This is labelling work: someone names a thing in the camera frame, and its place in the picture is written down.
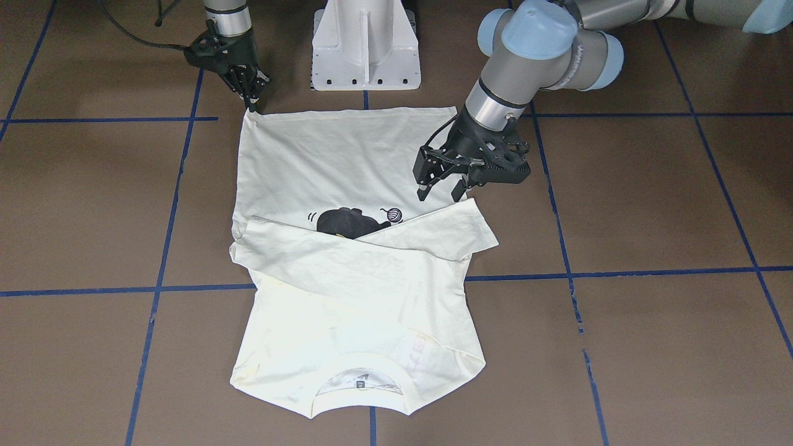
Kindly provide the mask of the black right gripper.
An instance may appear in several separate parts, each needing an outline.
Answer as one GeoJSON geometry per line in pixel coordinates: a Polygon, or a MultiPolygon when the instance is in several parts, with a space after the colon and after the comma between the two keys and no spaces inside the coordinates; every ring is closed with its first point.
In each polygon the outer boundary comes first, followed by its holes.
{"type": "Polygon", "coordinates": [[[214,72],[236,94],[250,94],[247,110],[261,113],[261,96],[270,78],[260,69],[254,31],[236,36],[220,33],[218,25],[207,25],[199,37],[183,50],[186,61],[196,68],[214,72]]]}

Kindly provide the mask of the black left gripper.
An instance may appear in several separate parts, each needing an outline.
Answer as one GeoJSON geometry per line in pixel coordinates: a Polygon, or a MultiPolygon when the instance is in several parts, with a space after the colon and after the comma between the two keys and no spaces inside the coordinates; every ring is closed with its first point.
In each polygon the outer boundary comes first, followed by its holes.
{"type": "Polygon", "coordinates": [[[419,200],[425,201],[434,185],[453,174],[464,175],[452,189],[455,203],[467,199],[469,186],[526,180],[532,172],[529,144],[518,135],[517,124],[518,119],[508,114],[505,128],[494,131],[467,111],[445,122],[419,148],[414,162],[419,200]]]}

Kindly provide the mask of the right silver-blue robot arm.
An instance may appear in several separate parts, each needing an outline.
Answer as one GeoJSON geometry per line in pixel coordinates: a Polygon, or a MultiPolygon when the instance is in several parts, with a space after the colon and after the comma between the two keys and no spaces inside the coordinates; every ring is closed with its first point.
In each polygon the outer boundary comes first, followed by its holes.
{"type": "Polygon", "coordinates": [[[261,112],[261,96],[270,78],[260,67],[260,54],[247,1],[204,1],[206,30],[182,51],[189,65],[218,74],[244,101],[261,112]]]}

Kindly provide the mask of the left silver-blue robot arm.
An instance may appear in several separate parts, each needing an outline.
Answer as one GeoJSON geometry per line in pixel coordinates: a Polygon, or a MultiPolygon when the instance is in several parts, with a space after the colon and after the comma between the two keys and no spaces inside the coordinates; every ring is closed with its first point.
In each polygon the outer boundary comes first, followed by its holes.
{"type": "Polygon", "coordinates": [[[790,1],[524,1],[495,9],[478,30],[487,63],[458,115],[444,126],[438,148],[419,148],[414,180],[419,200],[458,175],[454,201],[487,183],[521,183],[530,175],[528,144],[517,122],[541,90],[597,90],[611,84],[624,63],[612,29],[657,20],[690,22],[770,34],[791,23],[790,1]]]}

